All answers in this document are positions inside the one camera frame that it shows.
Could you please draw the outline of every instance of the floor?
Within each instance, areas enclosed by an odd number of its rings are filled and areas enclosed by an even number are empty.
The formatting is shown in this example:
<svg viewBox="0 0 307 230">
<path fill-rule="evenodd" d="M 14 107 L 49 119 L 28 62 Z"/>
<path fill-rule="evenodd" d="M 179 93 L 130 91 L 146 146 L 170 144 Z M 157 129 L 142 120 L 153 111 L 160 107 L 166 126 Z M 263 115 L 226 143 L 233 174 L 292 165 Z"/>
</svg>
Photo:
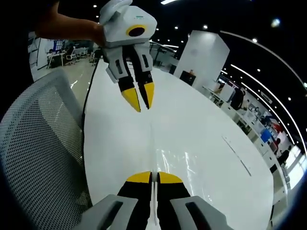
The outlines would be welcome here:
<svg viewBox="0 0 307 230">
<path fill-rule="evenodd" d="M 33 79 L 36 81 L 46 74 L 60 68 L 62 68 L 67 74 L 68 81 L 71 84 L 71 89 L 81 107 L 83 107 L 95 66 L 89 62 L 89 58 L 83 58 L 70 66 L 57 67 L 53 69 L 47 69 L 44 67 L 33 73 Z"/>
</svg>

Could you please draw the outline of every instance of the white column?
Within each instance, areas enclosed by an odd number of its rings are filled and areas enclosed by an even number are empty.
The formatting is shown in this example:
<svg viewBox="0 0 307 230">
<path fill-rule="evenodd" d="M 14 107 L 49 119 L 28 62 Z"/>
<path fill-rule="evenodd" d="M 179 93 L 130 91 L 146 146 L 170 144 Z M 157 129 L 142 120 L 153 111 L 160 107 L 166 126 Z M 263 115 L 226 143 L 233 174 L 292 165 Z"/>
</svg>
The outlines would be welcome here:
<svg viewBox="0 0 307 230">
<path fill-rule="evenodd" d="M 201 91 L 217 80 L 229 54 L 229 48 L 218 34 L 192 31 L 174 75 L 193 70 L 196 79 L 192 85 Z"/>
</svg>

